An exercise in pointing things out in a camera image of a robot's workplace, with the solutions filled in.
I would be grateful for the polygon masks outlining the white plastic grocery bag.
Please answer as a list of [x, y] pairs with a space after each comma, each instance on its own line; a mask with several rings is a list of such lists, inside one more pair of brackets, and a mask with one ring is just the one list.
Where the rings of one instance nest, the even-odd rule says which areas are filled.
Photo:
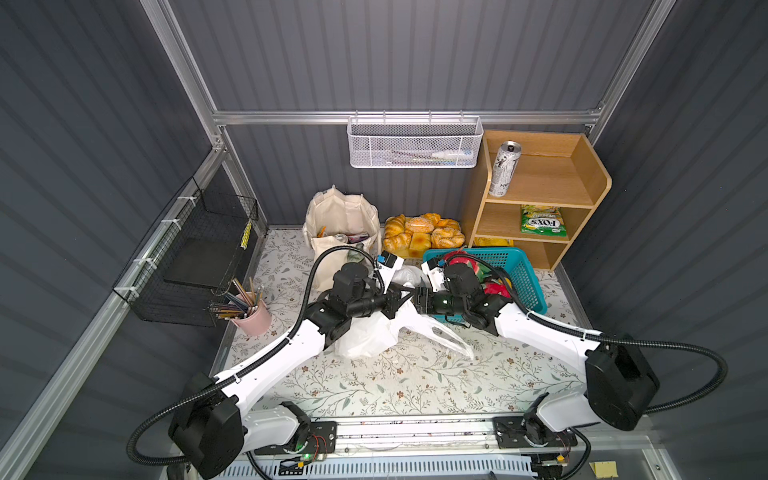
[[[406, 282], [404, 286], [415, 287], [411, 282]], [[394, 347], [399, 341], [400, 331], [405, 329], [473, 360], [472, 347], [458, 334], [432, 316], [419, 313], [419, 307], [414, 302], [417, 291], [416, 288], [413, 297], [392, 320], [383, 314], [383, 310], [367, 317], [353, 318], [350, 330], [335, 341], [335, 352], [347, 359], [374, 358]]]

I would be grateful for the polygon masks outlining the cream canvas tote bag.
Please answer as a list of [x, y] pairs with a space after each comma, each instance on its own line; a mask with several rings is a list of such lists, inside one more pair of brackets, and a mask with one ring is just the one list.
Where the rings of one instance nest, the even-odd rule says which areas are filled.
[[[372, 257], [382, 251], [378, 209], [363, 195], [344, 194], [335, 186], [318, 192], [311, 199], [302, 227], [305, 241], [317, 260], [326, 250], [349, 245]], [[368, 233], [363, 243], [348, 244], [348, 234]]]

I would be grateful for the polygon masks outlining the purple Fox's candy bag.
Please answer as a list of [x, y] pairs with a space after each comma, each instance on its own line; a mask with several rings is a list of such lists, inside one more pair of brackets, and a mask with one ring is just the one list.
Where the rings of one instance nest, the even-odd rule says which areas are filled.
[[366, 240], [368, 240], [369, 238], [370, 238], [370, 235], [368, 233], [348, 234], [347, 235], [347, 243], [348, 244], [363, 243]]

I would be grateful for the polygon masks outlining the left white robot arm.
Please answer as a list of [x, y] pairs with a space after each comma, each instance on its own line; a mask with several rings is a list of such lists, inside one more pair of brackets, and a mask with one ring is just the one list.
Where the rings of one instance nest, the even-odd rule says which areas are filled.
[[[246, 416], [263, 395], [347, 334], [353, 319], [376, 312], [394, 318], [404, 304], [400, 289], [389, 286], [403, 259], [389, 252], [363, 258], [344, 264], [327, 294], [317, 300], [305, 295], [294, 325], [267, 347], [214, 376], [191, 378], [179, 401], [151, 415], [128, 437], [128, 458], [145, 466], [190, 464], [202, 478], [211, 479], [242, 452], [261, 448], [257, 432], [264, 424]], [[180, 455], [141, 453], [140, 438], [165, 417], [171, 419], [168, 436]]]

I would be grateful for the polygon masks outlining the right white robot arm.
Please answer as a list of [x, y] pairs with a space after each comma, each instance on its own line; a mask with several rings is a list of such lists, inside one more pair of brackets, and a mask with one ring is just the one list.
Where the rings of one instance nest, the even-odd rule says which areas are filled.
[[[518, 248], [429, 250], [422, 267], [436, 290], [418, 294], [418, 310], [437, 317], [459, 317], [479, 330], [528, 344], [578, 375], [576, 387], [543, 393], [534, 401], [525, 413], [530, 434], [560, 433], [597, 423], [632, 431], [644, 415], [701, 400], [727, 377], [726, 360], [708, 348], [609, 335], [547, 317], [533, 267]], [[654, 404], [660, 380], [644, 356], [647, 349], [701, 355], [715, 363], [716, 371], [694, 392]]]

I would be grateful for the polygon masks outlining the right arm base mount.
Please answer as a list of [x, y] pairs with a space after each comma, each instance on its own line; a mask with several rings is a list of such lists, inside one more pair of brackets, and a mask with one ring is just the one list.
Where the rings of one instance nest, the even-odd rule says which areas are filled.
[[572, 446], [567, 433], [553, 432], [536, 417], [496, 416], [491, 423], [497, 445], [502, 449]]

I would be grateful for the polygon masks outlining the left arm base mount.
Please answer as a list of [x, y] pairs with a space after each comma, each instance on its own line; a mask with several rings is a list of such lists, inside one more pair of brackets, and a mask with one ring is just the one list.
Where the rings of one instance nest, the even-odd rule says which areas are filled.
[[330, 454], [336, 450], [338, 423], [335, 421], [312, 421], [302, 424], [286, 445], [278, 451], [285, 454]]

